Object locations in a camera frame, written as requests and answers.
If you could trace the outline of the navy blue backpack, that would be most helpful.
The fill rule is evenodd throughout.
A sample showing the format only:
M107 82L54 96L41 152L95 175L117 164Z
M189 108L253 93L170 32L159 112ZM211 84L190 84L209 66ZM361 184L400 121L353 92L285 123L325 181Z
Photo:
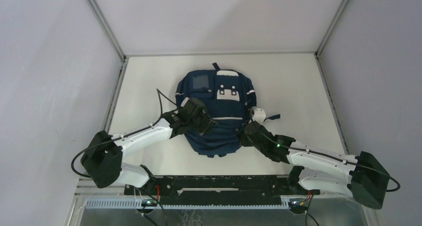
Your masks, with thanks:
M209 158L224 157L242 147L238 133L252 122L250 110L257 107L257 96L250 78L236 70L220 69L217 63L213 66L213 70L188 72L175 92L178 107L185 98L197 98L217 122L202 136L192 130L185 134L193 151Z

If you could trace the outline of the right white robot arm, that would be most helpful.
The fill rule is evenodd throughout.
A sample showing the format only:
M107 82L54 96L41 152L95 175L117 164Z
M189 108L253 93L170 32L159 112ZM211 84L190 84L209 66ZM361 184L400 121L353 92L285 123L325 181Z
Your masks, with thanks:
M392 177L376 157L340 154L303 144L293 137L272 134L256 121L237 136L242 146L253 146L274 162L292 165L288 189L339 193L368 208L380 210Z

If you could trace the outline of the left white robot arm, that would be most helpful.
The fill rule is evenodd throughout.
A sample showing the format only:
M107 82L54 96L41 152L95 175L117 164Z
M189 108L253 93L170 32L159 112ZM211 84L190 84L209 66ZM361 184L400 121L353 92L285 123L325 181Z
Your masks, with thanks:
M89 146L76 158L86 171L82 176L92 179L98 188L125 184L148 195L156 187L153 174L145 166L125 163L125 157L189 130L203 135L214 125L216 122L205 104L196 98L187 98L180 107L161 113L156 122L147 126L116 134L104 130L96 133Z

